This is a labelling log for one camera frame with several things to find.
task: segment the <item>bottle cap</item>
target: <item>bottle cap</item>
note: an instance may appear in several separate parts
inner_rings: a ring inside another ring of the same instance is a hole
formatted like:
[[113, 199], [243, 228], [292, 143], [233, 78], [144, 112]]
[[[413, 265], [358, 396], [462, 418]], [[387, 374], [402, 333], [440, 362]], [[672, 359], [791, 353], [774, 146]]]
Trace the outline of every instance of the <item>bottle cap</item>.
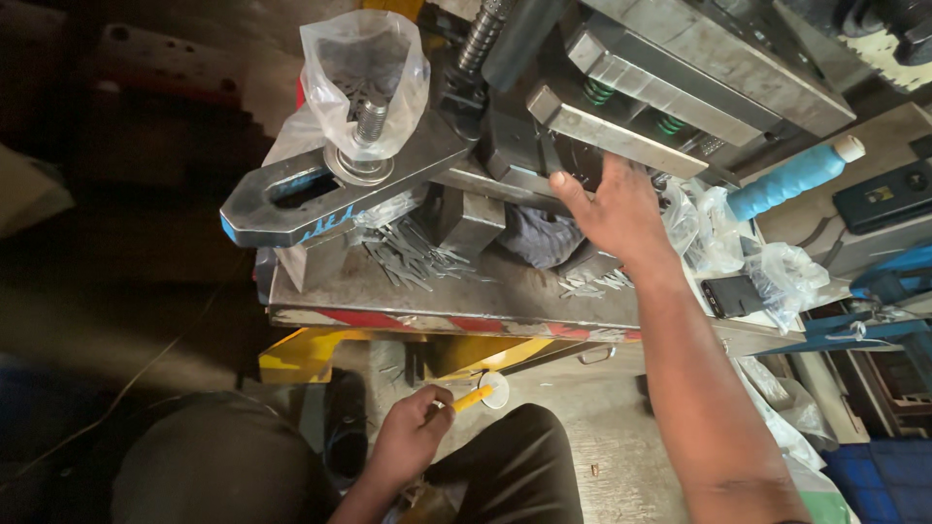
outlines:
[[846, 163], [860, 159], [867, 153], [861, 141], [850, 134], [835, 139], [835, 141], [831, 143], [831, 146], [835, 149], [835, 152], [838, 153], [838, 156]]

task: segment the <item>metal washer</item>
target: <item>metal washer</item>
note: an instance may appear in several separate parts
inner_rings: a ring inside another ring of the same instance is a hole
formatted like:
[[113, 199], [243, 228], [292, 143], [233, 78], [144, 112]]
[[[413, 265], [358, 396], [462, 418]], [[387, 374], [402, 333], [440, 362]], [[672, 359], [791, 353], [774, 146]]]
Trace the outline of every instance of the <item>metal washer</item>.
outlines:
[[393, 159], [384, 159], [381, 160], [381, 165], [371, 172], [353, 171], [342, 158], [336, 144], [330, 141], [323, 147], [323, 161], [334, 176], [354, 186], [375, 186], [388, 178], [395, 167]]

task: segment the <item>person's left hand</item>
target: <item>person's left hand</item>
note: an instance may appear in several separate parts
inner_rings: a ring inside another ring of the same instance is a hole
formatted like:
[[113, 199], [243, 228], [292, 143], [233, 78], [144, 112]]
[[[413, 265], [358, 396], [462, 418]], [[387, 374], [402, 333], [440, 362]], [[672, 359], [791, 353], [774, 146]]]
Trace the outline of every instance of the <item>person's left hand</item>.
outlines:
[[[433, 401], [444, 407], [438, 409]], [[391, 407], [378, 432], [366, 473], [400, 490], [424, 473], [453, 425], [453, 393], [429, 385]]]

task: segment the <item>plastic bag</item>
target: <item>plastic bag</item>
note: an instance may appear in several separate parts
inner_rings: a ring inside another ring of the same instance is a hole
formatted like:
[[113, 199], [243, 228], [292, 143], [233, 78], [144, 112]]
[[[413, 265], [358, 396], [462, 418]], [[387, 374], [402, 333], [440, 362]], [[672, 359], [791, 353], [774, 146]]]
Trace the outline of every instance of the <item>plastic bag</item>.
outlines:
[[699, 232], [699, 212], [682, 188], [676, 184], [667, 184], [664, 198], [670, 200], [669, 207], [661, 216], [666, 237], [677, 251], [677, 255], [683, 256]]
[[760, 378], [761, 373], [773, 378], [773, 374], [753, 357], [738, 357], [730, 360], [735, 373], [738, 374], [747, 394], [750, 395], [751, 402], [754, 403], [754, 407], [767, 424], [767, 429], [770, 430], [776, 444], [783, 452], [783, 460], [787, 464], [789, 475], [813, 518], [813, 524], [858, 522], [857, 516], [844, 501], [835, 483], [819, 471], [826, 466], [822, 457], [799, 431], [767, 404], [764, 397], [758, 393], [748, 379], [748, 377]]
[[785, 335], [796, 314], [818, 301], [818, 288], [829, 283], [829, 272], [801, 248], [769, 243], [747, 258], [747, 272], [763, 299], [767, 314]]
[[824, 468], [826, 466], [825, 461], [818, 455], [818, 452], [812, 447], [812, 444], [809, 444], [809, 441], [806, 440], [796, 428], [790, 425], [776, 410], [770, 407], [767, 401], [764, 400], [761, 394], [754, 388], [754, 385], [751, 384], [750, 380], [747, 379], [747, 375], [741, 367], [741, 358], [745, 357], [732, 358], [729, 360], [732, 363], [732, 367], [734, 367], [735, 373], [738, 374], [738, 378], [741, 379], [741, 383], [744, 384], [747, 394], [750, 395], [754, 407], [756, 407], [758, 413], [761, 414], [764, 423], [767, 424], [767, 429], [769, 429], [770, 433], [774, 436], [774, 440], [780, 447], [780, 450], [783, 451], [783, 454], [793, 457], [815, 471]]
[[806, 504], [813, 524], [849, 524], [860, 522], [844, 500], [838, 487], [824, 473], [813, 470], [792, 457], [783, 457], [796, 490]]
[[741, 234], [724, 187], [710, 187], [696, 200], [699, 231], [686, 250], [686, 261], [697, 271], [731, 273], [745, 265]]
[[361, 228], [378, 229], [410, 213], [424, 203], [425, 197], [427, 184], [421, 184], [357, 214], [352, 221]]
[[831, 430], [816, 400], [794, 379], [779, 379], [752, 356], [735, 359], [767, 404], [789, 422], [818, 451], [838, 449], [838, 437]]
[[[397, 13], [358, 9], [329, 21], [301, 26], [305, 98], [323, 134], [354, 160], [394, 156], [414, 132], [427, 104], [431, 65], [421, 50], [414, 22]], [[353, 140], [356, 103], [369, 97], [389, 101], [380, 138], [360, 148]]]
[[262, 165], [267, 166], [280, 160], [296, 157], [301, 153], [323, 147], [326, 143], [327, 137], [323, 136], [321, 124], [311, 113], [308, 105], [304, 104], [285, 120], [278, 138], [275, 139], [275, 144], [268, 150]]

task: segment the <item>green spring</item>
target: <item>green spring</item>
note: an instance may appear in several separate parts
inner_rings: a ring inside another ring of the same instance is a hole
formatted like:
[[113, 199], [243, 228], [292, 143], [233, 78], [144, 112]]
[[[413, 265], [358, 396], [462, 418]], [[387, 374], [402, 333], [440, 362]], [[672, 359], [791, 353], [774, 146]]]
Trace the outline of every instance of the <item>green spring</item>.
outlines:
[[663, 115], [657, 119], [657, 127], [666, 134], [677, 134], [677, 131], [683, 129], [685, 125], [686, 122], [669, 115]]
[[615, 92], [614, 89], [592, 78], [586, 79], [585, 86], [583, 86], [582, 90], [585, 92], [585, 97], [589, 99], [589, 102], [593, 105], [602, 105], [609, 99], [611, 94]]

